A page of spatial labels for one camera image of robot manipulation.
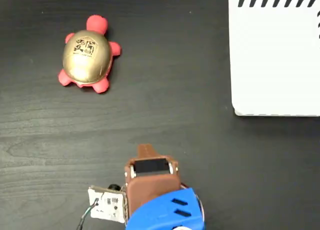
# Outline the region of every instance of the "brown gripper part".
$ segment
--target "brown gripper part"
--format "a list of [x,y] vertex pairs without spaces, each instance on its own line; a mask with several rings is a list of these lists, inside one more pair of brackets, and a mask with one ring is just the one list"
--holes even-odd
[[147,143],[138,145],[138,159],[154,158],[158,156],[159,154],[151,144]]
[[[130,166],[139,160],[167,159],[172,164],[173,174],[156,174],[131,178]],[[124,166],[126,173],[126,195],[129,216],[143,204],[163,194],[180,189],[181,181],[178,174],[178,162],[167,155],[160,155],[151,144],[140,144],[137,157],[131,158]]]

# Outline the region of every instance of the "turtle leg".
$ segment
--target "turtle leg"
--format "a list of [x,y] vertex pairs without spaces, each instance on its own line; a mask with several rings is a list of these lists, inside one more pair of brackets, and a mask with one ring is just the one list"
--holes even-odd
[[112,55],[113,56],[119,56],[121,54],[120,45],[118,43],[114,42],[114,41],[110,41],[109,44],[110,44],[110,47],[111,47]]
[[109,81],[106,77],[92,85],[97,94],[104,93],[109,88]]
[[70,77],[66,74],[65,70],[62,69],[58,75],[59,82],[62,84],[62,86],[67,86],[70,84],[72,81]]
[[72,33],[69,33],[66,37],[65,37],[65,43],[67,43],[69,41],[69,39],[75,35],[73,32]]

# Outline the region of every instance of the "gold turtle shell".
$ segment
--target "gold turtle shell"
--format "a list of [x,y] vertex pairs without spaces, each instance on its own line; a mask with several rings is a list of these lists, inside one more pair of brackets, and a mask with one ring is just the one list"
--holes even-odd
[[72,80],[80,84],[93,84],[106,76],[111,59],[108,40],[97,32],[82,30],[65,45],[63,68]]

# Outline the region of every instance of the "turtle head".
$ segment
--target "turtle head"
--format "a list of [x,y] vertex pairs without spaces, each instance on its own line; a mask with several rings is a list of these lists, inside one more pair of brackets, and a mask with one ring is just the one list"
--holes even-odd
[[86,21],[86,29],[104,35],[108,29],[108,21],[102,16],[92,15]]

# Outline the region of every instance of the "white label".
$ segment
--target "white label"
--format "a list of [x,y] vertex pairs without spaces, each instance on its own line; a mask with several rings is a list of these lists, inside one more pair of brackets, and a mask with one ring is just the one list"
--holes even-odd
[[99,199],[98,205],[91,210],[91,217],[94,219],[111,220],[125,223],[124,217],[124,196],[115,192],[98,192],[88,189],[90,205],[95,199]]

